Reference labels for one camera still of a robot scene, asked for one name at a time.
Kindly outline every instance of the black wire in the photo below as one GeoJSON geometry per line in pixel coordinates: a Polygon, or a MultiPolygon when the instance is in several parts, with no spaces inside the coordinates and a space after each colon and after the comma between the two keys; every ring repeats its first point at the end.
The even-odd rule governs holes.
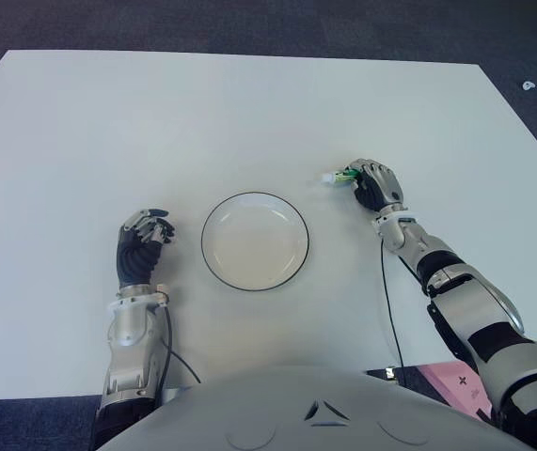
{"type": "Polygon", "coordinates": [[[186,366],[186,369],[189,370],[189,372],[193,375],[193,377],[195,378],[195,380],[197,381],[197,383],[201,383],[201,379],[199,378],[199,376],[197,375],[197,373],[195,372],[195,370],[189,365],[186,363],[186,360],[184,360],[176,351],[172,351],[172,355],[174,357],[176,357],[178,360],[181,361],[181,364],[183,364],[184,366],[186,366]]]}
{"type": "Polygon", "coordinates": [[[412,276],[413,276],[415,279],[417,279],[417,282],[419,282],[420,284],[422,284],[422,283],[420,282],[419,277],[415,274],[414,271],[412,271],[412,270],[410,269],[410,267],[408,266],[408,263],[406,263],[405,261],[403,261],[403,258],[401,258],[401,257],[398,257],[398,258],[400,259],[401,263],[403,263],[403,265],[406,267],[406,269],[408,270],[408,272],[410,272],[410,273],[412,274],[412,276]]]}
{"type": "Polygon", "coordinates": [[[383,275],[383,288],[385,290],[385,298],[387,299],[387,311],[389,312],[389,322],[391,323],[391,331],[393,332],[393,338],[396,341],[396,348],[398,349],[398,355],[400,356],[400,369],[402,370],[402,387],[406,386],[406,371],[403,365],[402,351],[400,350],[400,342],[398,341],[398,334],[396,334],[396,326],[393,324],[393,317],[391,316],[391,303],[389,302],[389,293],[387,292],[387,280],[385,278],[385,265],[383,264],[383,240],[381,240],[381,274],[383,275]]]}
{"type": "MultiPolygon", "coordinates": [[[[169,300],[169,298],[167,297],[167,294],[165,294],[162,291],[158,291],[158,292],[161,292],[164,296],[166,296],[166,303],[167,303],[169,300]]],[[[166,377],[167,377],[167,369],[170,365],[170,357],[172,355],[176,357],[186,367],[186,369],[188,369],[191,372],[191,374],[193,375],[197,383],[201,383],[201,379],[199,378],[195,370],[176,351],[172,349],[172,321],[170,319],[170,312],[167,310],[167,304],[164,306],[164,311],[166,312],[167,344],[164,341],[163,337],[161,337],[161,340],[162,340],[162,345],[164,345],[164,347],[167,350],[167,359],[166,359],[166,364],[164,365],[162,378],[160,379],[160,382],[159,382],[160,392],[164,391],[164,384],[166,383],[166,377]]]]}
{"type": "Polygon", "coordinates": [[[166,312],[167,344],[164,343],[163,338],[162,338],[162,343],[164,343],[164,346],[166,346],[167,358],[166,358],[166,364],[164,365],[164,370],[162,372],[162,378],[159,380],[158,393],[155,395],[156,407],[159,407],[162,404],[162,394],[164,392],[164,384],[166,383],[167,369],[170,366],[170,357],[173,354],[172,352],[172,321],[170,320],[170,312],[167,310],[167,305],[164,306],[164,312],[166,312]]]}

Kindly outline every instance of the pink box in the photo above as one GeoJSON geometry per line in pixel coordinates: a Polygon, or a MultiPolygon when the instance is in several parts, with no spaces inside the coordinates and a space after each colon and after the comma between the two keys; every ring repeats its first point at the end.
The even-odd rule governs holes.
{"type": "Polygon", "coordinates": [[[467,364],[457,361],[420,365],[418,369],[451,407],[480,420],[478,410],[490,417],[492,403],[479,375],[467,364]]]}

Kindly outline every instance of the small white object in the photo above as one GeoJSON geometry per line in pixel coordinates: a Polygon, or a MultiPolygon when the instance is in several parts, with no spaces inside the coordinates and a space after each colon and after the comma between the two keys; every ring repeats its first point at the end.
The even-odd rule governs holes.
{"type": "Polygon", "coordinates": [[[285,200],[264,193],[238,194],[210,213],[201,250],[222,282],[260,291],[284,284],[301,268],[308,254],[308,229],[285,200]]]}
{"type": "Polygon", "coordinates": [[[329,172],[327,174],[323,174],[323,183],[330,183],[331,185],[335,184],[335,174],[332,172],[329,172]]]}

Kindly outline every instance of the white object on floor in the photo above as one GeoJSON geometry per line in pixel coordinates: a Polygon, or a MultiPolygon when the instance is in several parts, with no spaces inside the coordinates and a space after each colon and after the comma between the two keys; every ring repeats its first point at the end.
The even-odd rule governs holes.
{"type": "Polygon", "coordinates": [[[529,91],[530,89],[533,89],[535,87],[535,83],[527,80],[524,84],[523,84],[523,90],[524,91],[529,91]]]}
{"type": "Polygon", "coordinates": [[[231,287],[258,291],[278,287],[301,268],[308,229],[287,201],[264,193],[231,197],[212,211],[201,250],[213,274],[231,287]]]}
{"type": "MultiPolygon", "coordinates": [[[[478,66],[220,54],[9,52],[0,61],[0,398],[100,393],[118,227],[170,211],[176,351],[203,381],[268,365],[398,361],[371,215],[317,182],[391,167],[420,223],[516,305],[537,340],[537,141],[478,66]],[[302,270],[268,291],[209,271],[201,230],[261,191],[308,225],[302,270]]],[[[407,365],[452,360],[429,300],[385,255],[407,365]]],[[[172,365],[173,385],[185,369],[172,365]]]]}

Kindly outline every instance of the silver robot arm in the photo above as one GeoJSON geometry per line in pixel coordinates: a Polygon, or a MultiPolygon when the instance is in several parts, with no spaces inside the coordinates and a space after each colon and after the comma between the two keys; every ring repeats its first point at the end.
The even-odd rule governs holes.
{"type": "Polygon", "coordinates": [[[537,342],[524,335],[513,303],[446,243],[429,235],[403,205],[395,174],[356,160],[355,196],[378,212],[373,222],[431,298],[427,307],[450,351],[482,378],[496,425],[537,449],[537,342]]]}
{"type": "Polygon", "coordinates": [[[151,287],[150,275],[163,245],[174,235],[166,216],[163,210],[141,210],[119,229],[119,293],[109,305],[114,320],[107,334],[111,363],[95,417],[92,450],[161,403],[171,330],[167,295],[151,287]]]}

